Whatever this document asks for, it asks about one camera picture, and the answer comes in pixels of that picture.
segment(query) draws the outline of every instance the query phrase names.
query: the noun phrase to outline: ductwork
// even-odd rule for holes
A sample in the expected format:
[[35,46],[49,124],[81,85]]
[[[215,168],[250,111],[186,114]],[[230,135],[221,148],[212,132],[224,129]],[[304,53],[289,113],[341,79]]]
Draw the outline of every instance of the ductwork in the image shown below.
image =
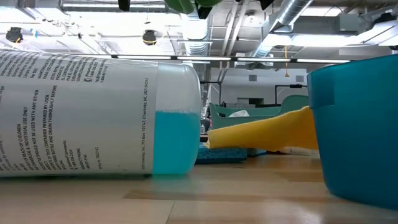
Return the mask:
[[[292,26],[294,22],[300,17],[303,11],[311,5],[313,0],[284,0],[280,11],[267,16],[262,28],[265,31],[262,43],[251,54],[251,57],[266,57],[272,50],[273,46],[267,43],[267,36],[269,32],[274,30],[278,25]],[[247,65],[247,69],[252,70],[256,67],[256,63]]]
[[[208,19],[199,19],[198,13],[186,16],[183,20],[183,38],[187,40],[185,50],[190,56],[208,56],[210,45]],[[194,63],[193,68],[197,71],[200,81],[210,81],[210,64]],[[201,88],[202,108],[205,110],[209,94],[209,84],[204,84]]]
[[283,1],[278,21],[284,26],[291,26],[301,16],[303,11],[311,5],[313,0],[285,0]]

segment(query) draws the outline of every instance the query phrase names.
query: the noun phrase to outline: metal duct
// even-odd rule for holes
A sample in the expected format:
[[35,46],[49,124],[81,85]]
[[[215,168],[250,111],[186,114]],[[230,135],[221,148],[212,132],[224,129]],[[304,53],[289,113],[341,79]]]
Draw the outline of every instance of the metal duct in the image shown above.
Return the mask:
[[[250,3],[250,0],[244,0],[243,1],[243,5],[242,5],[241,11],[240,11],[239,19],[238,19],[238,21],[236,23],[236,26],[234,28],[234,32],[232,34],[231,42],[229,43],[229,47],[228,47],[228,50],[226,52],[226,56],[230,56],[231,53],[232,53],[232,50],[233,50],[234,45],[235,45],[235,41],[236,41],[236,39],[238,37],[238,34],[239,34],[239,30],[241,29],[241,26],[242,26],[243,17],[246,15],[246,11],[248,9],[249,3]],[[224,78],[225,78],[225,75],[226,75],[226,72],[228,71],[228,69],[229,69],[229,62],[227,62],[226,63],[226,67],[223,70],[221,70],[221,72],[223,74],[221,76],[221,79],[218,80],[220,83],[222,83],[224,81]]]
[[[264,39],[257,49],[253,51],[251,57],[266,57],[273,48],[273,46],[266,42],[269,32],[278,22],[284,26],[291,26],[312,2],[313,0],[284,0],[280,11],[267,17],[263,24],[263,30],[265,31]],[[256,65],[256,63],[249,64],[247,69],[252,70]]]
[[313,0],[283,1],[279,11],[278,21],[284,26],[292,25],[312,2]]
[[[208,19],[199,19],[198,13],[187,15],[183,23],[183,37],[187,42],[185,43],[185,50],[190,56],[207,56],[209,54],[209,23]],[[208,63],[194,63],[193,68],[196,70],[199,80],[210,81],[210,64]],[[206,110],[207,99],[209,94],[209,84],[204,84],[201,88],[201,107]]]

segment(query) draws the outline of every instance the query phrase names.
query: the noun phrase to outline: desk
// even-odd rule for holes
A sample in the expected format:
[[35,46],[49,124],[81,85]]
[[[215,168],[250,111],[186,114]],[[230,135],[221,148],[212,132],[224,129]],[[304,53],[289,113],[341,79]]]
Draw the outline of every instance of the desk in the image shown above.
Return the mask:
[[398,223],[398,212],[330,195],[319,159],[266,155],[183,177],[0,182],[0,223]]

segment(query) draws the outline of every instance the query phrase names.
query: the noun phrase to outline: white object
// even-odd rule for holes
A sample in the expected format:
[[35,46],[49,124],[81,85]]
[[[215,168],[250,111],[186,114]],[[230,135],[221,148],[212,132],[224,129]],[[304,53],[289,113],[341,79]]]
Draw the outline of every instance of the white object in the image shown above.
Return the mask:
[[311,158],[312,158],[312,159],[320,159],[321,156],[320,156],[320,154],[319,154],[319,151],[317,151],[317,150],[311,150]]
[[294,154],[294,155],[310,155],[311,149],[304,149],[301,147],[285,147],[283,150],[280,150],[281,153],[284,154]]
[[[185,144],[156,149],[155,116],[159,139],[182,128]],[[199,122],[186,65],[0,51],[0,175],[188,172]]]
[[355,36],[296,35],[292,39],[292,45],[301,47],[344,47],[349,44],[358,44]]
[[238,118],[238,117],[245,117],[250,116],[246,110],[237,111],[229,116],[229,118]]
[[398,45],[398,35],[395,37],[391,37],[390,39],[379,44],[379,46],[388,46],[388,47],[396,45]]

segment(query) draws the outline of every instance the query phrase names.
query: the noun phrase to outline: ceiling pipe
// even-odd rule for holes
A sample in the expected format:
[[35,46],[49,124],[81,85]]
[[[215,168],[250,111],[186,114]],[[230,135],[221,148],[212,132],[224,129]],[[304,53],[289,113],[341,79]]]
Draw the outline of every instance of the ceiling pipe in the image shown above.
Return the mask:
[[[250,3],[250,0],[243,1],[241,12],[240,12],[238,21],[236,23],[236,26],[234,28],[234,32],[232,33],[231,42],[229,43],[228,50],[226,52],[226,56],[231,56],[232,50],[233,50],[235,42],[236,42],[236,38],[238,37],[239,30],[241,29],[242,21],[243,21],[244,16],[246,15],[246,11],[248,9],[249,3]],[[220,80],[221,83],[224,81],[224,78],[225,78],[225,75],[226,75],[226,72],[228,71],[228,69],[229,69],[229,62],[226,63],[226,68],[224,69],[223,76],[221,77],[221,80]]]
[[[223,42],[223,46],[221,47],[220,56],[224,56],[224,54],[225,54],[225,50],[228,45],[229,37],[231,36],[232,27],[235,22],[236,12],[238,11],[238,5],[239,5],[239,2],[233,1],[233,5],[231,8],[231,16],[229,17],[228,26],[226,28],[224,42]],[[219,72],[218,78],[217,78],[218,82],[220,82],[221,76],[224,74],[224,71],[225,71],[225,68],[223,67],[223,62],[220,62],[220,72]]]
[[[198,12],[194,11],[188,15],[181,15],[183,19],[183,38],[187,40],[185,50],[189,56],[208,56],[210,53],[210,25],[208,19],[200,19]],[[211,78],[210,64],[192,62],[192,67],[198,74],[201,82],[209,82]],[[205,114],[208,105],[209,84],[201,87],[201,109]]]
[[[251,57],[266,57],[273,46],[267,43],[268,34],[275,29],[278,24],[283,26],[293,26],[294,22],[300,17],[303,11],[311,5],[313,0],[284,0],[280,11],[267,16],[262,28],[264,36],[262,43],[251,54]],[[255,69],[257,63],[250,63],[246,66],[248,70]]]

